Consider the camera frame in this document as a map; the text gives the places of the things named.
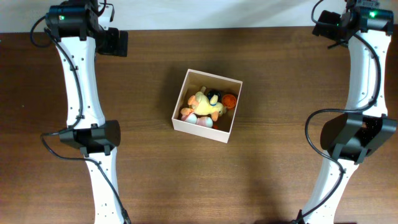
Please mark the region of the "black round cap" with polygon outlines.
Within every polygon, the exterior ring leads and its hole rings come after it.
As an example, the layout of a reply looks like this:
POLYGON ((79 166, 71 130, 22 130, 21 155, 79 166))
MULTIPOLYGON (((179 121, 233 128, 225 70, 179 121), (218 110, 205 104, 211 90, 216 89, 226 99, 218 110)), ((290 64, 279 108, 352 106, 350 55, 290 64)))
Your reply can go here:
POLYGON ((207 97, 208 97, 209 100, 211 100, 214 96, 217 96, 217 97, 218 97, 218 98, 217 98, 217 101, 218 101, 218 102, 221 102, 222 95, 221 95, 221 92, 220 92, 220 91, 212 89, 212 90, 210 90, 210 91, 207 93, 207 97))

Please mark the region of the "orange round ball toy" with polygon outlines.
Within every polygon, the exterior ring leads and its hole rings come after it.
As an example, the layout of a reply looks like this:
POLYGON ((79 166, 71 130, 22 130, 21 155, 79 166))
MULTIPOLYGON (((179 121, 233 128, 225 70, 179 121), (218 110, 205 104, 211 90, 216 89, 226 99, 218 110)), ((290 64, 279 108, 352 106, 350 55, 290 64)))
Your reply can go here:
POLYGON ((234 109, 237 102, 237 98, 232 94, 225 94, 221 99, 221 103, 227 110, 234 109))

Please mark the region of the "pink hat duck figurine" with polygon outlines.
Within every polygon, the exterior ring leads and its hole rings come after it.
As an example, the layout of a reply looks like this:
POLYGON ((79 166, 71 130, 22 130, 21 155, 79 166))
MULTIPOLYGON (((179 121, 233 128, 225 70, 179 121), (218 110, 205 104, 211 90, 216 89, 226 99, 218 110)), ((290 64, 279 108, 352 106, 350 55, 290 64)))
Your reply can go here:
POLYGON ((206 128, 218 129, 217 125, 213 123, 213 120, 208 116, 198 117, 195 113, 188 115, 182 115, 181 120, 190 124, 204 126, 206 128))

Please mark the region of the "yellow plush duck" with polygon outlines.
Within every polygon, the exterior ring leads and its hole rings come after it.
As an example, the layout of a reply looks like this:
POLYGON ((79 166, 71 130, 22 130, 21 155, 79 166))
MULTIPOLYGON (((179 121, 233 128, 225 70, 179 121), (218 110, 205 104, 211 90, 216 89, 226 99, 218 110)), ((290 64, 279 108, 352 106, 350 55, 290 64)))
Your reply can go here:
POLYGON ((213 95, 209 100, 201 91, 192 95, 188 99, 187 103, 188 107, 180 110, 180 113, 184 116, 187 116, 190 113, 195 113, 199 116, 210 115, 213 121, 217 121, 218 118, 223 116, 227 111, 226 107, 222 103, 218 102, 217 95, 213 95))

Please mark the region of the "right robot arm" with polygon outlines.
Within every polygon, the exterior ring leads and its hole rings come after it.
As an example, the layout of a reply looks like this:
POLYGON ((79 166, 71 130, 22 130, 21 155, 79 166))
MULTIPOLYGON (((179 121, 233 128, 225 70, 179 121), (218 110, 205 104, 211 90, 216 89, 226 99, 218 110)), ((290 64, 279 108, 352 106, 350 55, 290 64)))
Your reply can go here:
POLYGON ((379 1, 350 0, 342 14, 323 11, 314 19, 315 36, 326 37, 350 54, 349 93, 343 109, 313 112, 338 113, 321 131, 322 167, 312 195, 294 223, 333 223, 335 212, 351 176, 397 130, 388 118, 384 94, 386 55, 394 30, 394 13, 379 1))

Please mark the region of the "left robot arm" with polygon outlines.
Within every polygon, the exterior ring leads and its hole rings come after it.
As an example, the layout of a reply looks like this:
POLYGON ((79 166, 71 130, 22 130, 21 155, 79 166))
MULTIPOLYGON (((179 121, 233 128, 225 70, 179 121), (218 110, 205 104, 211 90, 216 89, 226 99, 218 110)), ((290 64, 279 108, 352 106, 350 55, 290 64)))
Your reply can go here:
POLYGON ((64 1, 45 15, 67 90, 67 127, 55 134, 78 149, 90 173, 95 223, 130 223, 118 193, 116 156, 121 142, 118 121, 106 120, 96 86, 96 54, 127 56, 128 33, 110 27, 114 6, 106 1, 64 1))

